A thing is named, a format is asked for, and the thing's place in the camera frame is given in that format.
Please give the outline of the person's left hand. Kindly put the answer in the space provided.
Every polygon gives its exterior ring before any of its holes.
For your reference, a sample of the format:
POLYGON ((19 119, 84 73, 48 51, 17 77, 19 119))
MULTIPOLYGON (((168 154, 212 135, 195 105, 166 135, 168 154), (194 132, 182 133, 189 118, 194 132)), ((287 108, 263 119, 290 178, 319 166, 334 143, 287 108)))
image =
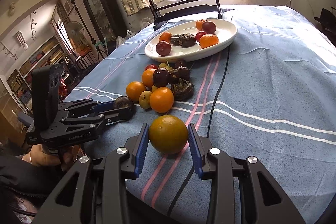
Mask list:
POLYGON ((34 166, 57 166, 62 165, 63 169, 70 168, 78 155, 82 152, 79 145, 69 147, 60 160, 55 155, 46 154, 41 144, 33 145, 29 153, 23 155, 21 159, 34 166))

